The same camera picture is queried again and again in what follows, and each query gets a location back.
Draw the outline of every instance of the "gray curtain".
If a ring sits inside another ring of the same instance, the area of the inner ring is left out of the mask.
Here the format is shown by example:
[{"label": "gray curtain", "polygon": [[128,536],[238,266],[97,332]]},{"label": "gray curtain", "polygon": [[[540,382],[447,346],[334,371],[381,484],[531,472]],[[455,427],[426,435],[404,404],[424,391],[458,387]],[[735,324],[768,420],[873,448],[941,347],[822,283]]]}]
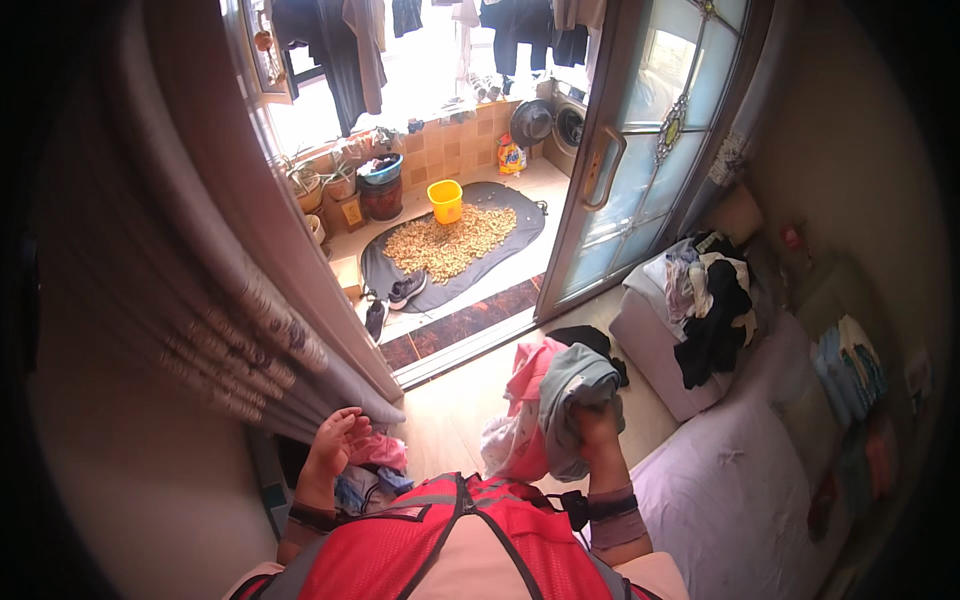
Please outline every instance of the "gray curtain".
[{"label": "gray curtain", "polygon": [[44,284],[185,395],[310,443],[402,397],[257,143],[218,3],[131,5],[38,178]]},{"label": "gray curtain", "polygon": [[762,122],[764,110],[783,67],[784,52],[803,8],[799,0],[777,0],[774,5],[754,76],[723,145],[713,158],[707,178],[701,183],[681,222],[681,237],[694,232],[700,218],[723,198],[750,159],[753,150],[751,141]]}]

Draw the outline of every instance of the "door handle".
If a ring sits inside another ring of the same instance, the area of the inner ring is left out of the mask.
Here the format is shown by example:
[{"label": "door handle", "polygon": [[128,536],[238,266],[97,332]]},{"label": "door handle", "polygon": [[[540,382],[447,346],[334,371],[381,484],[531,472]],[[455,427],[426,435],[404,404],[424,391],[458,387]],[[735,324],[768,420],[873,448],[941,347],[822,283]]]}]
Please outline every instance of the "door handle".
[{"label": "door handle", "polygon": [[623,133],[609,125],[605,126],[600,131],[605,133],[610,139],[613,140],[613,143],[616,144],[616,155],[613,156],[613,164],[610,167],[610,174],[607,175],[607,182],[604,184],[603,196],[600,197],[600,202],[592,204],[589,198],[593,192],[593,185],[596,183],[597,176],[600,172],[600,161],[603,159],[607,147],[604,146],[603,151],[595,151],[593,153],[593,159],[590,161],[589,166],[590,171],[587,176],[587,181],[584,183],[584,196],[581,199],[584,210],[589,212],[596,212],[597,210],[600,210],[607,205],[607,202],[610,201],[610,191],[613,188],[613,177],[616,176],[616,170],[620,167],[620,159],[623,158],[623,153],[627,152],[627,138],[623,136]]}]

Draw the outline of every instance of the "sneaker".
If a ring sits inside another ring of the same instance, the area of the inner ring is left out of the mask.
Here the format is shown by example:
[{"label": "sneaker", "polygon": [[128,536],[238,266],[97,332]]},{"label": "sneaker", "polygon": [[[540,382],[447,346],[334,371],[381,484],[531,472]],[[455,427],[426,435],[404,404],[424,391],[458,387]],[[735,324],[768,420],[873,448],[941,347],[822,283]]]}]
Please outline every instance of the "sneaker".
[{"label": "sneaker", "polygon": [[367,321],[364,327],[370,332],[373,343],[380,345],[380,336],[383,335],[383,322],[387,320],[387,301],[374,300],[370,308],[367,309]]},{"label": "sneaker", "polygon": [[426,271],[414,271],[400,281],[395,281],[390,288],[390,308],[399,310],[407,305],[407,301],[423,291],[426,287]]}]

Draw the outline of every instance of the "gray mat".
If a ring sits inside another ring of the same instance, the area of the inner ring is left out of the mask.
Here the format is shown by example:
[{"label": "gray mat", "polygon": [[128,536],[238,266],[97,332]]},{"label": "gray mat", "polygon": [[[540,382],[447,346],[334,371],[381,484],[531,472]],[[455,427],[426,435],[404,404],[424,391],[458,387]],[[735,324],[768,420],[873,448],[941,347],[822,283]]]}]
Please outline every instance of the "gray mat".
[{"label": "gray mat", "polygon": [[[503,244],[497,246],[480,258],[474,258],[467,268],[457,276],[452,277],[446,285],[438,285],[427,278],[426,287],[413,297],[402,312],[418,313],[433,310],[463,294],[467,288],[480,280],[490,269],[505,258],[513,256],[530,245],[540,232],[546,221],[543,211],[529,198],[516,190],[501,183],[479,181],[464,186],[464,203],[474,204],[482,210],[498,208],[512,208],[516,212],[516,228],[507,234]],[[414,221],[433,219],[433,213],[417,217]],[[401,223],[377,235],[363,250],[360,256],[360,270],[369,289],[375,290],[380,298],[386,299],[394,281],[404,277],[403,272],[396,267],[394,260],[383,255],[383,248],[387,239],[393,235]]]}]

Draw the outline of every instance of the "door threshold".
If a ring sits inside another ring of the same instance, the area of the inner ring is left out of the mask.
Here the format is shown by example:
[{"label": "door threshold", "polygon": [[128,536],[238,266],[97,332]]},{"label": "door threshold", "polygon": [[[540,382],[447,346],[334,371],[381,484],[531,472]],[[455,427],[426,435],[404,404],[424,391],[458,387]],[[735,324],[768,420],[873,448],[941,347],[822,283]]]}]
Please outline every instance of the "door threshold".
[{"label": "door threshold", "polygon": [[394,376],[397,383],[400,384],[404,392],[408,392],[536,329],[538,325],[534,321],[534,310],[535,307],[531,306],[516,313],[513,317],[504,319],[498,324],[491,325],[483,331],[471,335],[465,340],[396,370]]}]

